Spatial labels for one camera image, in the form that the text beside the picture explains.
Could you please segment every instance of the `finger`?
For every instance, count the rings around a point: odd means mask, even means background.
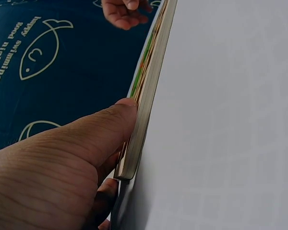
[[[134,11],[139,7],[139,0],[123,0],[128,10]]]
[[[129,21],[122,18],[121,14],[119,13],[119,9],[121,7],[116,6],[112,3],[105,2],[103,4],[103,12],[105,18],[117,28],[123,30],[129,30],[132,26],[130,25]]]
[[[140,14],[140,12],[138,12],[138,11],[131,12],[130,16],[133,18],[137,18],[139,23],[141,23],[141,24],[145,24],[148,22],[148,17]]]
[[[110,230],[110,221],[105,220],[101,225],[98,227],[99,230]]]
[[[49,149],[72,154],[100,167],[133,132],[137,106],[125,98],[108,109],[35,135]]]
[[[140,20],[132,16],[123,16],[123,19],[127,20],[131,27],[137,26]]]
[[[107,179],[99,187],[91,214],[87,218],[84,229],[91,226],[99,226],[109,216],[118,193],[119,184],[114,179]]]
[[[103,163],[98,169],[98,186],[102,184],[105,178],[115,169],[117,164],[117,160],[119,158],[119,152],[115,153],[114,155],[110,156],[105,163]]]

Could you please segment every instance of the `book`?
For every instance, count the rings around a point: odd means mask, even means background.
[[[128,96],[138,103],[138,116],[131,138],[124,143],[114,177],[130,180],[139,164],[150,111],[161,71],[177,0],[164,0],[159,5],[147,36]]]

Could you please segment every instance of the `child's hand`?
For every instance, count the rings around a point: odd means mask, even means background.
[[[139,8],[152,11],[148,0],[102,0],[102,8],[106,19],[123,30],[148,22],[148,18],[139,13]]]

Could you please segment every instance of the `fish outline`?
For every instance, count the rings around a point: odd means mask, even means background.
[[[152,6],[152,7],[154,7],[154,6],[160,6],[160,3],[161,3],[161,0],[156,0],[156,1],[152,1],[151,3],[150,3],[150,5]]]
[[[30,137],[30,136],[29,136],[29,135],[30,135],[30,131],[31,131],[32,127],[33,127],[34,125],[36,125],[36,124],[50,124],[50,125],[53,125],[53,126],[55,126],[55,127],[61,127],[60,125],[58,125],[57,123],[54,123],[54,122],[52,122],[52,121],[43,121],[43,120],[41,120],[41,121],[31,122],[31,123],[29,123],[28,125],[26,125],[26,126],[24,127],[24,129],[22,130],[22,132],[21,132],[21,134],[20,134],[20,136],[19,136],[19,138],[18,138],[18,142],[23,139],[24,133],[25,133],[26,131],[27,131],[27,134],[26,134],[26,138],[25,138],[25,139],[29,138],[29,137]]]
[[[67,24],[69,24],[69,25],[58,26],[58,27],[55,27],[55,28],[54,28],[54,27],[52,27],[48,22],[67,23]],[[41,72],[45,71],[45,70],[48,69],[48,67],[51,66],[52,63],[55,61],[55,59],[57,58],[57,55],[58,55],[58,52],[59,52],[59,46],[60,46],[59,36],[58,36],[58,33],[56,32],[56,30],[62,29],[62,28],[71,28],[71,29],[74,28],[72,22],[67,21],[67,20],[47,19],[47,20],[44,20],[44,21],[43,21],[43,24],[45,24],[46,26],[48,26],[50,29],[47,30],[47,31],[45,31],[45,32],[43,32],[43,33],[40,34],[36,39],[34,39],[33,42],[32,42],[32,43],[28,46],[28,48],[25,50],[25,52],[24,52],[24,54],[23,54],[23,56],[22,56],[22,58],[21,58],[20,68],[19,68],[19,76],[20,76],[20,79],[21,79],[22,81],[27,80],[27,79],[32,78],[32,77],[35,77],[36,75],[38,75],[38,74],[40,74]],[[23,70],[24,58],[25,58],[27,52],[28,52],[29,49],[34,45],[34,43],[35,43],[37,40],[39,40],[42,36],[44,36],[45,34],[47,34],[47,33],[49,33],[49,32],[53,32],[53,33],[54,33],[54,36],[55,36],[56,42],[57,42],[56,51],[55,51],[55,54],[54,54],[52,60],[51,60],[47,65],[45,65],[45,67],[43,67],[40,71],[38,71],[38,72],[36,72],[36,73],[34,73],[34,74],[31,74],[31,75],[29,75],[29,76],[24,77],[23,74],[22,74],[22,70]]]
[[[96,2],[98,2],[99,0],[95,0],[93,1],[93,5],[102,8],[102,4],[100,3],[100,5],[98,5]]]

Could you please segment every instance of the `white book cover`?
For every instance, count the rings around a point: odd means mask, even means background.
[[[288,230],[288,0],[179,0],[124,230]]]

